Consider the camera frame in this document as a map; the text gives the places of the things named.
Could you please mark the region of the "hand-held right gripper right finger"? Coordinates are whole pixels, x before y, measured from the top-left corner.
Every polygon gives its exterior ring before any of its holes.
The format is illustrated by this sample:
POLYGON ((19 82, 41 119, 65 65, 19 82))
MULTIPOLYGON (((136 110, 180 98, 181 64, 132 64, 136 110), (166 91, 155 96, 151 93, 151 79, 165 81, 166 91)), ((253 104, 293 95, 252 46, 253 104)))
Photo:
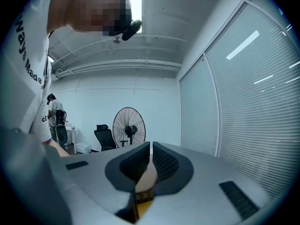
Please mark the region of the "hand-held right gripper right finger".
POLYGON ((152 162, 157 171, 154 195, 172 195, 180 192, 194 174, 193 164, 186 156, 159 142, 153 142, 152 162))

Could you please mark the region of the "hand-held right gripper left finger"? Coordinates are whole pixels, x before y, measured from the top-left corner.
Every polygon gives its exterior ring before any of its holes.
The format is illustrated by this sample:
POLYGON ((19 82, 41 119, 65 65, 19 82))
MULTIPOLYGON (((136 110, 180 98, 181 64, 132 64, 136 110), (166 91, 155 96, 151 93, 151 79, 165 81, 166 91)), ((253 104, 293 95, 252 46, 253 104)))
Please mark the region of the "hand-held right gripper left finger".
POLYGON ((150 143, 144 142, 105 166, 105 175, 116 190, 134 192, 135 186, 150 162, 150 143))

